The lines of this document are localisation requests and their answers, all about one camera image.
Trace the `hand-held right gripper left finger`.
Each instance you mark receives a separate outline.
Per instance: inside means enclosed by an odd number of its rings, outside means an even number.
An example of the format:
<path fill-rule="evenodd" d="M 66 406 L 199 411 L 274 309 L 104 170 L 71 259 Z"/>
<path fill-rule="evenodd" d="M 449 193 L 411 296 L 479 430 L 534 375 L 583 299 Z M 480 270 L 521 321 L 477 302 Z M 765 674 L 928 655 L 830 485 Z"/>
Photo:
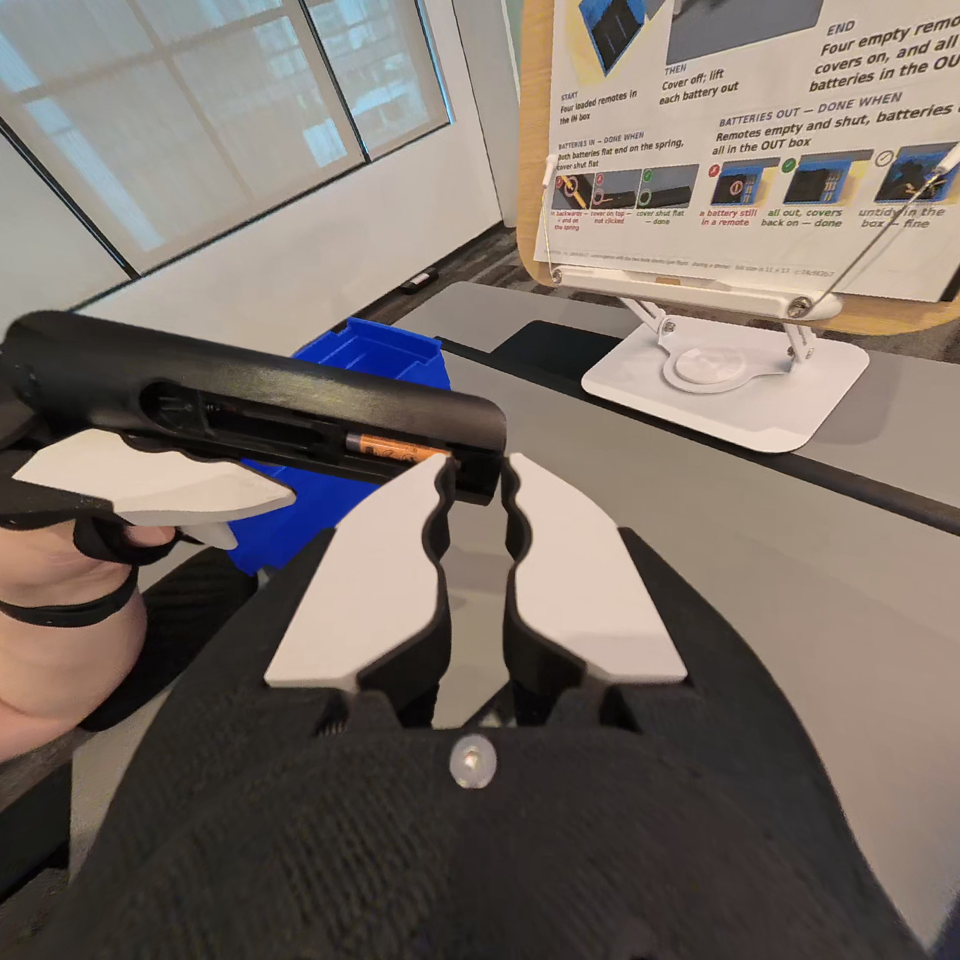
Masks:
<path fill-rule="evenodd" d="M 435 694 L 450 666 L 442 559 L 454 464 L 428 457 L 336 526 L 265 672 L 272 689 L 383 693 L 395 708 Z"/>

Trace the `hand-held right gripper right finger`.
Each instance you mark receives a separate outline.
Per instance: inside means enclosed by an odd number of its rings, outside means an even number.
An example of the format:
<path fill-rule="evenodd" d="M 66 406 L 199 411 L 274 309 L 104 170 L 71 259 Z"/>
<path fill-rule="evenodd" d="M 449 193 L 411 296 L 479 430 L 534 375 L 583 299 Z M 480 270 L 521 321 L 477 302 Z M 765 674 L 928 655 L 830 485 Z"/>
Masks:
<path fill-rule="evenodd" d="M 512 565 L 503 623 L 510 680 L 554 699 L 584 679 L 669 686 L 689 672 L 618 524 L 521 453 L 503 462 Z"/>

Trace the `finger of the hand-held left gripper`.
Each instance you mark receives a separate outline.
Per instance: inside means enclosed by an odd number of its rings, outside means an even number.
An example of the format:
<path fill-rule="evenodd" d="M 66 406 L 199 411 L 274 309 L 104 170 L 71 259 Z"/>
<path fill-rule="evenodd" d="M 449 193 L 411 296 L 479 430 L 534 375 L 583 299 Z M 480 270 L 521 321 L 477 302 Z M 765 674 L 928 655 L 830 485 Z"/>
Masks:
<path fill-rule="evenodd" d="M 90 518 L 173 527 L 202 545 L 232 550 L 230 526 L 293 505 L 292 488 L 233 461 L 174 450 L 146 452 L 85 429 L 36 452 L 10 453 L 12 520 Z"/>

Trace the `black remote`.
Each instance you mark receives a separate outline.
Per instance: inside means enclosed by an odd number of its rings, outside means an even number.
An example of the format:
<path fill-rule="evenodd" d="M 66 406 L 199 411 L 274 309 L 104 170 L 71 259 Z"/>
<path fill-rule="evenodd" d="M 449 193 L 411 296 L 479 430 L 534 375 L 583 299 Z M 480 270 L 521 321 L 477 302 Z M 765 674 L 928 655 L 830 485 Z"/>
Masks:
<path fill-rule="evenodd" d="M 456 498 L 480 505 L 507 441 L 486 398 L 62 311 L 11 324 L 2 377 L 62 435 L 99 428 L 151 451 L 383 484 L 406 464 L 350 449 L 349 435 L 438 450 Z"/>

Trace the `orange AAA battery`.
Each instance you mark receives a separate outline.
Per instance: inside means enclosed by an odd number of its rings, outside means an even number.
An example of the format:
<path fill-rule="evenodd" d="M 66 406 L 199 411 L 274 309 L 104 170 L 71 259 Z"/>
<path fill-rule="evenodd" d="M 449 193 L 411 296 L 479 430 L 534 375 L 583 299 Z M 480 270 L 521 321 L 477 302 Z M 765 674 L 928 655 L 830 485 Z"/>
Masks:
<path fill-rule="evenodd" d="M 433 457 L 442 456 L 445 459 L 452 457 L 449 450 L 423 443 L 356 432 L 348 432 L 345 435 L 344 445 L 350 453 L 411 466 L 426 462 Z"/>

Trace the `person's left hand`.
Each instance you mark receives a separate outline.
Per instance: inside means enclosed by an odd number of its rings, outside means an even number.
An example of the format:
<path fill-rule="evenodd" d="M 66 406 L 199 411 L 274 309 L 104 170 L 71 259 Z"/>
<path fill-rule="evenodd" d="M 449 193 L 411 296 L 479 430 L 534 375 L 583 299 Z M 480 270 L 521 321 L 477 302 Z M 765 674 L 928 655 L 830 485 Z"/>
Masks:
<path fill-rule="evenodd" d="M 141 654 L 147 613 L 133 567 L 90 558 L 75 524 L 1 532 L 1 762 L 74 730 L 127 677 Z M 96 623 L 43 626 L 19 613 L 108 600 L 129 587 L 126 605 Z"/>

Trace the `black wristband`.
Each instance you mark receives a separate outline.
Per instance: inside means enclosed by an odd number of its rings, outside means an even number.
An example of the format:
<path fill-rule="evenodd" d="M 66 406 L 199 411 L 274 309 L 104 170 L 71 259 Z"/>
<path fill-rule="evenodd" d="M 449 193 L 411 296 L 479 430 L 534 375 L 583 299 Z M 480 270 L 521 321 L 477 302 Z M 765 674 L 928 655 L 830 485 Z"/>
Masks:
<path fill-rule="evenodd" d="M 1 601 L 2 614 L 18 623 L 44 629 L 84 629 L 102 623 L 121 612 L 138 591 L 138 567 L 114 591 L 80 604 L 18 606 Z"/>

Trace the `black textured cushion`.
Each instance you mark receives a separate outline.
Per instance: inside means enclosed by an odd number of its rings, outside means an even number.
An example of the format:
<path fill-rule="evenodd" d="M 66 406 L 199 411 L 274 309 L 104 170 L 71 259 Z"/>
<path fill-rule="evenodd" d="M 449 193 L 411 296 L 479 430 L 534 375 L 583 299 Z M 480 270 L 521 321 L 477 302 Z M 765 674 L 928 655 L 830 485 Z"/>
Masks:
<path fill-rule="evenodd" d="M 225 552 L 213 548 L 186 559 L 150 586 L 143 596 L 147 630 L 136 662 L 78 728 L 90 734 L 108 730 L 166 690 L 258 586 L 258 575 L 240 570 Z"/>

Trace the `blue plastic bin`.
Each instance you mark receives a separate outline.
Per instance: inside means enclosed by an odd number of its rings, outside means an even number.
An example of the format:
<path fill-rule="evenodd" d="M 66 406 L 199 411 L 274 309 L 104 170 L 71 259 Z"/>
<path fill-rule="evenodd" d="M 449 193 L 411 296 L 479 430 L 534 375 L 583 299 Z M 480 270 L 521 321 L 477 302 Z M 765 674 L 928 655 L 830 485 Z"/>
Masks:
<path fill-rule="evenodd" d="M 425 335 L 348 318 L 296 353 L 295 359 L 380 378 L 450 390 L 440 343 Z M 319 533 L 335 527 L 378 486 L 288 465 L 243 465 L 291 488 L 292 505 L 231 522 L 236 547 L 227 552 L 247 575 L 280 570 Z"/>

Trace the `black mat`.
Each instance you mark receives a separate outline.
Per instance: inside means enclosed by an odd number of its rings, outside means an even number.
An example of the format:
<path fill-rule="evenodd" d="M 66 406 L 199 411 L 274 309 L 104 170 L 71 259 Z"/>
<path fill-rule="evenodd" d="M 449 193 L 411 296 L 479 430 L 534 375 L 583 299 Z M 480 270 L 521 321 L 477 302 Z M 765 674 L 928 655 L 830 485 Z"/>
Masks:
<path fill-rule="evenodd" d="M 621 338 L 609 334 L 537 319 L 499 343 L 488 357 L 507 371 L 579 389 L 583 376 L 620 343 Z"/>

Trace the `white stand base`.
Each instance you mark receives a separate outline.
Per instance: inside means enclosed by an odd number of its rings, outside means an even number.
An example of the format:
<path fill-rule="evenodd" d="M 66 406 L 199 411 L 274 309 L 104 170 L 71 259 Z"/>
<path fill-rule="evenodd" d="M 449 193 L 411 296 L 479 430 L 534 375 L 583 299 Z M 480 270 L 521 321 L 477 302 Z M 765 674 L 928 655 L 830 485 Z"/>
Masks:
<path fill-rule="evenodd" d="M 805 446 L 870 365 L 865 349 L 796 323 L 776 332 L 621 302 L 639 324 L 582 375 L 582 390 L 745 450 Z"/>

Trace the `instruction sheet on stand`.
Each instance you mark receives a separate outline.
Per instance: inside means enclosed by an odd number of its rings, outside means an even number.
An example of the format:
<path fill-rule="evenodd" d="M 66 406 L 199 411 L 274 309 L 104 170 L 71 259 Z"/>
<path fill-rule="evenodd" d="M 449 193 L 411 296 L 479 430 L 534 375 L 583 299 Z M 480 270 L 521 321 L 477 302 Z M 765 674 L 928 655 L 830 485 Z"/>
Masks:
<path fill-rule="evenodd" d="M 516 243 L 520 259 L 531 279 L 550 291 L 568 292 L 555 280 L 565 276 L 564 268 L 551 267 L 536 258 L 537 238 L 543 222 L 544 192 L 549 139 L 551 65 L 554 34 L 552 1 L 528 1 L 522 20 L 522 52 L 519 93 L 519 195 Z M 958 320 L 958 295 L 933 303 L 904 299 L 846 294 L 834 296 L 837 312 L 828 317 L 829 299 L 813 318 L 792 320 L 786 308 L 797 297 L 815 294 L 786 294 L 786 306 L 770 316 L 816 332 L 836 331 L 865 336 L 892 336 L 931 330 Z"/>

